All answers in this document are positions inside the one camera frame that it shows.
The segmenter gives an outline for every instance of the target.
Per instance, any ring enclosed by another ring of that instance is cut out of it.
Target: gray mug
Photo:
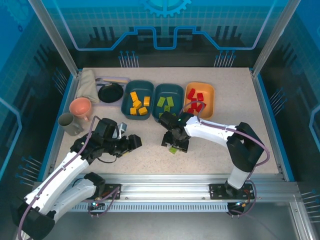
[[[63,130],[70,136],[76,136],[84,131],[78,119],[70,112],[62,114],[58,118],[58,124],[63,127]]]

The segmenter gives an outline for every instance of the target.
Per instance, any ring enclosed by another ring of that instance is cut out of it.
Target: speckled tabletop
[[[127,77],[131,80],[148,80],[157,85],[175,83],[184,89],[190,82],[209,83],[215,88],[215,110],[211,121],[237,125],[248,123],[262,142],[271,151],[268,163],[257,167],[255,173],[278,173],[270,140],[258,103],[248,68],[91,68],[96,76]],[[229,174],[233,163],[229,152],[223,146],[204,139],[192,137],[188,152],[172,154],[161,146],[166,132],[156,123],[152,115],[145,121],[129,120],[121,113],[120,107],[95,106],[93,114],[127,124],[126,135],[141,137],[142,147],[119,158],[115,163],[104,164],[94,161],[83,173],[97,174]],[[82,122],[85,132],[90,123]],[[70,151],[74,141],[85,134],[69,136],[64,134],[56,161],[58,166]],[[265,153],[259,161],[264,160]],[[112,161],[113,156],[104,154],[102,159]]]

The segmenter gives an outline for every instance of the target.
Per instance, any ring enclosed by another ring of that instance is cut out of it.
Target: black frying pan
[[[104,103],[114,103],[121,99],[124,95],[124,89],[118,83],[107,83],[97,85],[102,85],[98,92],[98,97]]]

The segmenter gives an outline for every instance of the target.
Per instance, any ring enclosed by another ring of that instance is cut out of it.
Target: orange tray
[[[203,102],[206,104],[205,109],[201,113],[201,118],[205,120],[209,120],[213,115],[214,115],[214,110],[215,110],[215,89],[213,86],[211,86],[208,83],[202,83],[202,82],[190,82],[185,89],[185,94],[184,94],[184,104],[186,105],[191,102],[187,98],[189,92],[191,89],[195,89],[195,94],[194,98],[197,98],[197,94],[202,93],[203,94]],[[194,115],[197,116],[198,112],[194,110]]]

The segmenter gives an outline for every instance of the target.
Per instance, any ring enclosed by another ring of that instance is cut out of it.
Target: gear logo
[[[145,10],[150,11],[150,14],[164,18],[168,15],[173,17],[174,14],[180,14],[181,10],[187,9],[187,4],[191,4],[191,0],[140,0],[140,2]]]
[[[1,0],[0,6],[6,6],[11,17],[21,24],[27,20],[29,15],[29,5],[27,0]]]

